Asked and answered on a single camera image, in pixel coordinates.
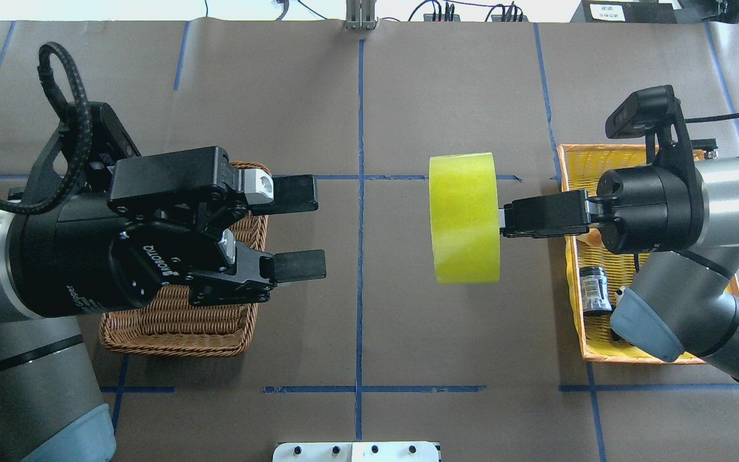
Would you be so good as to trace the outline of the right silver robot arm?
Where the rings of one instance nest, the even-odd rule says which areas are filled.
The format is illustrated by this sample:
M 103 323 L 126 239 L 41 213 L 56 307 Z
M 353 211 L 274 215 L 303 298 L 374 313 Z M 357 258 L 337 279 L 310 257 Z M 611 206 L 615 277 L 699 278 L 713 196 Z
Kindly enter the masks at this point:
M 519 199 L 498 212 L 506 237 L 601 233 L 618 254 L 647 253 L 610 324 L 663 362 L 690 353 L 739 383 L 739 157 L 611 169 L 597 193 Z

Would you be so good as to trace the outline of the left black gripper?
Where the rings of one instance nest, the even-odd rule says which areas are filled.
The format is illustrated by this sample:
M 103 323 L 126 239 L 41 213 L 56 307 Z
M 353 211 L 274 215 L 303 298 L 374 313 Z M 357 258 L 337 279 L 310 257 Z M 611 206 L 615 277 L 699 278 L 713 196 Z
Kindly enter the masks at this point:
M 325 251 L 270 255 L 234 236 L 253 214 L 319 210 L 316 175 L 238 169 L 217 146 L 142 156 L 108 103 L 62 108 L 56 151 L 84 164 L 49 211 L 12 219 L 9 278 L 43 318 L 141 308 L 166 286 L 194 306 L 263 302 L 276 284 L 323 280 Z

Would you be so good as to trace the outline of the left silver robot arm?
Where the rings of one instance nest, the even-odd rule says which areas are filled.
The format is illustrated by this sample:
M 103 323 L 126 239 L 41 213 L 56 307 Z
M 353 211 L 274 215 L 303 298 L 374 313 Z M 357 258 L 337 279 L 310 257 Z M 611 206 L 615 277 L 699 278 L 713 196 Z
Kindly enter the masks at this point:
M 58 205 L 0 208 L 0 461 L 114 456 L 78 316 L 146 307 L 167 287 L 194 308 L 260 304 L 327 274 L 322 250 L 270 254 L 232 231 L 317 210 L 316 176 L 235 167 L 218 146 L 143 156 L 108 103 L 90 120 L 83 172 Z

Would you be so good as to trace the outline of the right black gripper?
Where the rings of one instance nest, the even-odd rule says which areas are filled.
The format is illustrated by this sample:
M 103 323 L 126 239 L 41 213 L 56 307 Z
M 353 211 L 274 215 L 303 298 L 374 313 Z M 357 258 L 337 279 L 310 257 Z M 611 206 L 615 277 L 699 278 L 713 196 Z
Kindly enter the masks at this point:
M 695 166 L 610 169 L 589 199 L 586 190 L 527 197 L 505 204 L 501 216 L 501 234 L 510 239 L 586 234 L 592 221 L 615 254 L 685 250 L 702 232 L 700 175 Z

